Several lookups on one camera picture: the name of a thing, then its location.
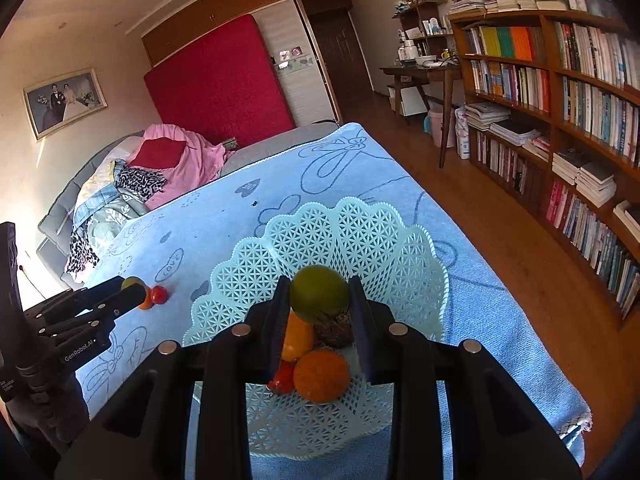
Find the white wedding dress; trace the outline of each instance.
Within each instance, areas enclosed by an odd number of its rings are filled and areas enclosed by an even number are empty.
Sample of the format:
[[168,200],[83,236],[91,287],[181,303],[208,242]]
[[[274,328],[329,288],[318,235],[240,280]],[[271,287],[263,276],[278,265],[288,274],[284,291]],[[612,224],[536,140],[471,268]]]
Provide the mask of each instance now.
[[78,100],[76,100],[76,94],[71,88],[65,90],[64,95],[66,99],[66,107],[65,115],[62,118],[63,121],[71,119],[76,115],[82,114],[89,109],[82,103],[79,103]]

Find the red mattress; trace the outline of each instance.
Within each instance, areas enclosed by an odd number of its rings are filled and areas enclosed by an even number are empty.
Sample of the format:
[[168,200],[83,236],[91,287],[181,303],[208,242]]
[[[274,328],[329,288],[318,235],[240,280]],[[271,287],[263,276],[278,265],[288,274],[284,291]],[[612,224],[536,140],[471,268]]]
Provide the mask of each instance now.
[[295,128],[250,14],[212,30],[145,75],[162,122],[239,147]]

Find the black suit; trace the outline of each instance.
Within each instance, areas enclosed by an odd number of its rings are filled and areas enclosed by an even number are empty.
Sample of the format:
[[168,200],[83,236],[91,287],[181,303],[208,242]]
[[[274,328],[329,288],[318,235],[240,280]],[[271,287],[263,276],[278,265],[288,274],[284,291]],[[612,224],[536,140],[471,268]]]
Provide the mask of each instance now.
[[65,116],[66,99],[62,92],[54,92],[51,94],[51,109],[56,115],[58,122],[61,122]]

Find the wooden table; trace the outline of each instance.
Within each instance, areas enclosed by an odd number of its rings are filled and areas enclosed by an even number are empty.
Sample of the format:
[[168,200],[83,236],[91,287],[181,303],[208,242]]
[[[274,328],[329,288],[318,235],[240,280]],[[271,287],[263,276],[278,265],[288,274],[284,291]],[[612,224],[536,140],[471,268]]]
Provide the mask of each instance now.
[[[394,103],[396,106],[396,115],[400,115],[402,112],[402,88],[407,88],[406,85],[401,83],[400,78],[402,76],[411,78],[412,85],[418,89],[418,93],[420,94],[427,111],[430,109],[428,99],[443,105],[444,110],[442,117],[442,138],[440,143],[439,167],[444,168],[444,159],[447,154],[447,139],[449,139],[453,81],[455,79],[462,79],[460,67],[457,65],[445,65],[437,68],[426,68],[423,66],[385,66],[380,70],[382,70],[386,75],[392,75],[394,77],[394,90],[396,92]],[[444,83],[444,101],[433,96],[429,96],[427,98],[424,94],[422,85],[430,84],[434,81],[442,81]]]

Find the light blue basket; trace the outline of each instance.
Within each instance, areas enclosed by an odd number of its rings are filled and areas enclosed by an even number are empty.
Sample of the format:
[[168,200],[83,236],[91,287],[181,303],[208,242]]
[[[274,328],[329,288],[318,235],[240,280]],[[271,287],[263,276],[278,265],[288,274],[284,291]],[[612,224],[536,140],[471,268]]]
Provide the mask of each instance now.
[[[271,219],[262,237],[238,242],[231,258],[213,269],[211,292],[194,301],[183,344],[209,341],[242,321],[252,304],[272,297],[280,275],[292,278],[311,264],[345,278],[357,274],[367,297],[388,304],[396,320],[442,338],[449,278],[427,231],[406,227],[389,204],[346,197],[335,208],[307,203],[294,215]],[[367,384],[354,348],[341,353],[351,384],[335,402],[313,404],[297,393],[275,396],[261,384],[247,385],[251,453],[308,460],[391,424],[393,387]]]

